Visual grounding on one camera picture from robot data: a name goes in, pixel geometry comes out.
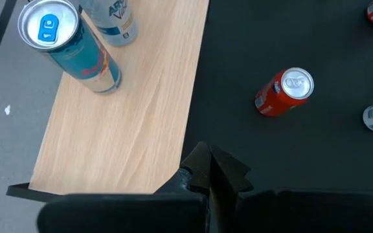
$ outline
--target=wood grain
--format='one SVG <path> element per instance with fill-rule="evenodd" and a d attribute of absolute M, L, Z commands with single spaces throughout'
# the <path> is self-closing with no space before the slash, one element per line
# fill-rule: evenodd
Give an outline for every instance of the wood grain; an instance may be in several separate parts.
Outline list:
<path fill-rule="evenodd" d="M 122 70 L 119 89 L 100 96 L 63 74 L 31 189 L 152 193 L 178 169 L 208 0 L 132 5 L 135 42 L 102 41 Z"/>

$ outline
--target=black table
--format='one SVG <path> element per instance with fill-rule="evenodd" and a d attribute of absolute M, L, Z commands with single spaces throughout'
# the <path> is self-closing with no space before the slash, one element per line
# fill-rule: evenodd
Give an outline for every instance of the black table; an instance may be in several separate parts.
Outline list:
<path fill-rule="evenodd" d="M 370 0 L 212 0 L 183 157 L 216 144 L 270 187 L 373 191 Z M 254 96 L 280 70 L 302 67 L 315 81 L 308 102 L 277 118 Z"/>

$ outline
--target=light wood surface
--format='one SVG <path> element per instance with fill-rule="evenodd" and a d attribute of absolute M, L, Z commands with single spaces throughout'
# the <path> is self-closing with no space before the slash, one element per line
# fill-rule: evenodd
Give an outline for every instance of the light wood surface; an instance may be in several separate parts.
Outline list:
<path fill-rule="evenodd" d="M 208 1 L 132 1 L 138 38 L 123 48 L 102 41 L 122 70 L 119 89 L 96 95 L 63 74 L 29 188 L 152 193 L 174 174 Z"/>

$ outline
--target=blue and silver can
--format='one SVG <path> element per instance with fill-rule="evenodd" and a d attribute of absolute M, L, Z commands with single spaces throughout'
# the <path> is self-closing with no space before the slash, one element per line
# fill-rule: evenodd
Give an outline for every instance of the blue and silver can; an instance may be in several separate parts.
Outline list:
<path fill-rule="evenodd" d="M 19 15 L 21 38 L 95 93 L 112 93 L 121 80 L 116 62 L 66 0 L 34 0 Z"/>
<path fill-rule="evenodd" d="M 110 45 L 124 46 L 137 37 L 129 0 L 80 0 L 80 6 Z"/>

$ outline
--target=white speck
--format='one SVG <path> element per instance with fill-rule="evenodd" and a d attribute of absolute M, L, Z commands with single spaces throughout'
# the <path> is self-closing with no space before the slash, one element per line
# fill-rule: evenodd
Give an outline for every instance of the white speck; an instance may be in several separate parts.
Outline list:
<path fill-rule="evenodd" d="M 4 111 L 5 111 L 5 114 L 8 116 L 8 115 L 10 114 L 10 112 L 11 112 L 11 105 L 8 105 L 8 106 L 4 109 Z"/>

